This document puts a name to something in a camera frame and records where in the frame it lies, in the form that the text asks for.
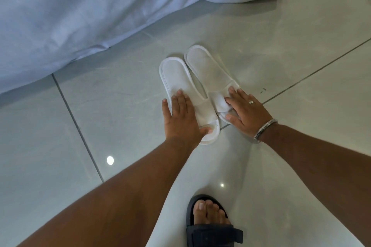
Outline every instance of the person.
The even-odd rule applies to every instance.
[[[226,102],[239,118],[228,119],[253,137],[272,119],[243,90],[229,89]],[[211,131],[199,129],[194,107],[181,90],[162,109],[165,141],[145,157],[60,212],[19,246],[144,247],[167,194],[192,151]],[[276,151],[327,209],[366,247],[371,246],[371,157],[274,123],[259,137]],[[212,200],[193,207],[194,226],[230,224]]]

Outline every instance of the person's right arm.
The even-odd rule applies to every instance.
[[[264,106],[243,90],[226,98],[240,119],[228,116],[253,137],[272,119]],[[296,172],[313,195],[366,247],[371,246],[371,156],[325,142],[278,123],[259,137]]]

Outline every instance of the person's left arm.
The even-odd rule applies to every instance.
[[[210,128],[198,128],[194,107],[180,91],[162,104],[166,140],[151,153],[86,194],[23,241],[30,246],[144,247],[177,175]]]

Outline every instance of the bracelet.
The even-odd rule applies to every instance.
[[[269,126],[271,126],[273,123],[276,123],[278,122],[277,119],[273,118],[272,120],[269,120],[267,123],[265,123],[260,129],[259,131],[255,134],[254,136],[254,140],[257,140],[259,138],[259,136],[266,130],[266,128],[268,128]]]

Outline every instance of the forearm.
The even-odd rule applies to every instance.
[[[371,157],[273,124],[260,140],[365,246],[371,246]]]
[[[50,220],[20,246],[145,246],[191,153],[166,141]]]

